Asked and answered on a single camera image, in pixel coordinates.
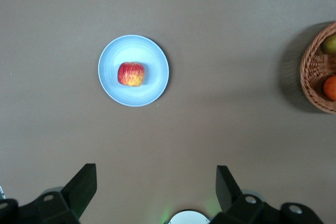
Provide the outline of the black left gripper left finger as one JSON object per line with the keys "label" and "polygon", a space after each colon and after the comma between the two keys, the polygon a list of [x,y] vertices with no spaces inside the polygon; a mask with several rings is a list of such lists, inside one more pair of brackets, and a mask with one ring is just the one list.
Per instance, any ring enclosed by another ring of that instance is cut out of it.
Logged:
{"label": "black left gripper left finger", "polygon": [[46,192],[24,206],[1,199],[0,224],[81,224],[96,191],[96,164],[88,163],[60,191]]}

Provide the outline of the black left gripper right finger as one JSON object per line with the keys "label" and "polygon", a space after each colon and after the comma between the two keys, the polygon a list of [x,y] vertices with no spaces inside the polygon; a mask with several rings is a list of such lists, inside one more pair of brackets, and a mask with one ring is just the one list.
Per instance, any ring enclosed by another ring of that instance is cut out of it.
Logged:
{"label": "black left gripper right finger", "polygon": [[324,224],[305,205],[287,202],[278,210],[255,195],[244,194],[227,166],[216,168],[216,196],[222,211],[209,224]]}

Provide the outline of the red yellow apple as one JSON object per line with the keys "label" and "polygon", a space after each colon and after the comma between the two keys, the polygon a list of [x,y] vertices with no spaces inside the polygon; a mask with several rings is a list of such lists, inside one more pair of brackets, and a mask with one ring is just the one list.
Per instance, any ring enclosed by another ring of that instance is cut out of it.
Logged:
{"label": "red yellow apple", "polygon": [[145,68],[138,62],[124,62],[119,66],[117,80],[129,87],[139,87],[143,84]]}

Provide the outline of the orange fruit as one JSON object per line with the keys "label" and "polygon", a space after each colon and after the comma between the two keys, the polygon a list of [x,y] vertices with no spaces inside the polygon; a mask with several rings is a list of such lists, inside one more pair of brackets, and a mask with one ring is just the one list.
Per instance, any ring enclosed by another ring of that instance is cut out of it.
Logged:
{"label": "orange fruit", "polygon": [[322,91],[327,98],[336,101],[336,75],[326,78],[322,85]]}

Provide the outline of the brown wicker basket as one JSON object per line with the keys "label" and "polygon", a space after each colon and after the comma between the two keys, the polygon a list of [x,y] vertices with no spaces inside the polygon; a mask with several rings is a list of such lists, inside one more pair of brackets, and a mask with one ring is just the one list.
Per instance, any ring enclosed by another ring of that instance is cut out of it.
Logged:
{"label": "brown wicker basket", "polygon": [[336,114],[336,101],[325,96],[322,85],[336,74],[336,55],[325,54],[321,45],[333,34],[336,34],[336,22],[326,25],[315,35],[300,63],[300,83],[305,97],[317,109],[329,114]]}

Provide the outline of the blue round plate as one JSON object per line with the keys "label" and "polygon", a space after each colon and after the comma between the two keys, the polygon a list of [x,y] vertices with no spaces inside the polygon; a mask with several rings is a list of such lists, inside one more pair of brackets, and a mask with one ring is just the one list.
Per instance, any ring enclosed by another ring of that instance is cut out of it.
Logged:
{"label": "blue round plate", "polygon": [[[144,81],[139,87],[118,82],[118,69],[124,62],[137,62],[144,67]],[[125,35],[114,39],[102,51],[98,77],[106,94],[115,102],[139,107],[156,101],[163,94],[170,69],[165,53],[154,41],[140,35]]]}

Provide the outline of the brown table cloth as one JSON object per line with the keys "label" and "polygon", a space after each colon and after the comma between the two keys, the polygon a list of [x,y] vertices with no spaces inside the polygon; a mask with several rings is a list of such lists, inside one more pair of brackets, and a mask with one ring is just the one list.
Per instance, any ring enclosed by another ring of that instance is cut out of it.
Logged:
{"label": "brown table cloth", "polygon": [[[96,163],[82,224],[219,212],[217,165],[270,205],[336,224],[336,115],[302,95],[301,55],[336,0],[0,0],[0,185],[20,204]],[[98,79],[114,38],[154,40],[170,81],[120,105]]]}

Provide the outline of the small yellow green fruit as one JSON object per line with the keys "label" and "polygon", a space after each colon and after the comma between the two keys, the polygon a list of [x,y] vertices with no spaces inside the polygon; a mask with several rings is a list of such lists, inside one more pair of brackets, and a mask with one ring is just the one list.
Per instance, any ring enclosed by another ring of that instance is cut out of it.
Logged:
{"label": "small yellow green fruit", "polygon": [[325,54],[336,55],[336,34],[328,36],[321,44]]}

